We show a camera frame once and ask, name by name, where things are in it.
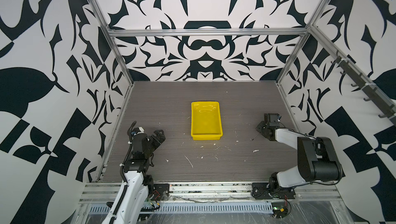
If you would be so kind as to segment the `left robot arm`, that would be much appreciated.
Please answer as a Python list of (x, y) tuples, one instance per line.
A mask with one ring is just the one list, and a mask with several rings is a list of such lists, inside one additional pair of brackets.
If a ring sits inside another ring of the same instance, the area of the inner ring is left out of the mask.
[(154, 151), (166, 140), (163, 130), (148, 136), (142, 127), (127, 131), (129, 147), (120, 164), (122, 184), (104, 224), (136, 224), (144, 202), (154, 193), (154, 182), (147, 173), (153, 167)]

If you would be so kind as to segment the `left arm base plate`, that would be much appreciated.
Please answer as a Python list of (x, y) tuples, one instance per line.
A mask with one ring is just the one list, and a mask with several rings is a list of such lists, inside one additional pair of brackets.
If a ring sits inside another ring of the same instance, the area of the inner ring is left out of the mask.
[(149, 189), (149, 200), (162, 201), (169, 197), (170, 185), (167, 183), (155, 183)]

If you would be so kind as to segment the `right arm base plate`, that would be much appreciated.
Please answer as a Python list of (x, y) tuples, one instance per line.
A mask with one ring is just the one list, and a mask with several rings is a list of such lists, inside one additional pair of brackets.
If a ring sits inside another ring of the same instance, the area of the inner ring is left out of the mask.
[(270, 183), (252, 183), (251, 196), (256, 200), (295, 199), (293, 188), (271, 188)]

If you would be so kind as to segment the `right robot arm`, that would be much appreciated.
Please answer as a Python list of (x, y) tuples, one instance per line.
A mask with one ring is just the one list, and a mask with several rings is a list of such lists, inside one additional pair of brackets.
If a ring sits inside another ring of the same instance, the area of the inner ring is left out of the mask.
[(293, 129), (282, 127), (281, 116), (265, 113), (256, 130), (266, 139), (285, 144), (297, 151), (297, 166), (275, 172), (269, 179), (267, 189), (291, 190), (306, 184), (335, 185), (343, 176), (342, 165), (334, 145), (328, 137), (314, 137)]

